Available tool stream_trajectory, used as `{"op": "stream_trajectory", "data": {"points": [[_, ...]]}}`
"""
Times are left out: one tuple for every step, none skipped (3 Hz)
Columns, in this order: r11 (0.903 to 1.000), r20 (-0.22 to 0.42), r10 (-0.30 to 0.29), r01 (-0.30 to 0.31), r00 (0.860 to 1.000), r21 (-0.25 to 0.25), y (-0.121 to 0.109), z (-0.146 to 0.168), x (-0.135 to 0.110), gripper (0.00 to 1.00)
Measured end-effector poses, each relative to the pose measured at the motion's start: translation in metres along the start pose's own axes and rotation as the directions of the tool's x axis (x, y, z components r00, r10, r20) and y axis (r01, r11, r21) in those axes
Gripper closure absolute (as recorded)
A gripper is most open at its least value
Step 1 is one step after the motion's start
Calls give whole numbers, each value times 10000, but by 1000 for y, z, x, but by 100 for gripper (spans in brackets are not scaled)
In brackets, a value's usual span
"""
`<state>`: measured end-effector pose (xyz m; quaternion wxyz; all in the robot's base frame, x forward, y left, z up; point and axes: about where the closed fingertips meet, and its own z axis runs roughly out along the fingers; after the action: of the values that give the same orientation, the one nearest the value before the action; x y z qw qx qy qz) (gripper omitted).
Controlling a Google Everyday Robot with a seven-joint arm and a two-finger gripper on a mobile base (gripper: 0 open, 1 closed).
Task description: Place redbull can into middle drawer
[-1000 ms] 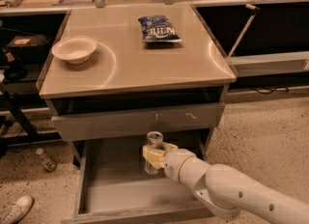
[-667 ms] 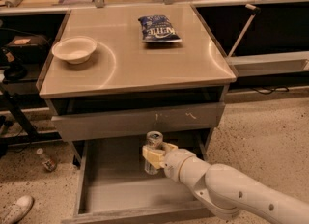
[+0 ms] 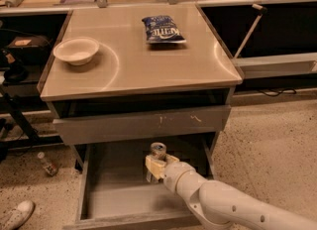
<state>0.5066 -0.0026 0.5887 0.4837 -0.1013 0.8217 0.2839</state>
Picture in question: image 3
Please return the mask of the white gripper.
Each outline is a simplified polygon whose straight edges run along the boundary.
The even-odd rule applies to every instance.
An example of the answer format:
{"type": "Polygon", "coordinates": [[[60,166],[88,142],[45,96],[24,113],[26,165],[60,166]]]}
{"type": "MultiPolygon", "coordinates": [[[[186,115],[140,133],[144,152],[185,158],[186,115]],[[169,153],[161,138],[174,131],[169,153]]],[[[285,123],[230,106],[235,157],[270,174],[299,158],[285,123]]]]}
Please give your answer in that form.
{"type": "Polygon", "coordinates": [[[146,156],[147,180],[163,178],[163,184],[172,193],[184,194],[197,189],[197,172],[190,164],[179,162],[179,158],[165,155],[165,161],[146,156]]]}

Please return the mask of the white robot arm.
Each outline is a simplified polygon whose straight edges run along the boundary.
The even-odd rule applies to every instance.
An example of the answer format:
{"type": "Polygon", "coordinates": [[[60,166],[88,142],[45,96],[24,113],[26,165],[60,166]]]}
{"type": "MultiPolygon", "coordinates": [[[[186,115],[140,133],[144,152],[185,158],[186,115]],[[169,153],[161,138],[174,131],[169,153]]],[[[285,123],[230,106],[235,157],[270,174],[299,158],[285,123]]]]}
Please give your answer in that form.
{"type": "Polygon", "coordinates": [[[261,202],[224,182],[206,179],[195,168],[167,155],[146,156],[146,167],[183,199],[206,230],[229,230],[233,223],[251,230],[317,230],[317,222],[261,202]]]}

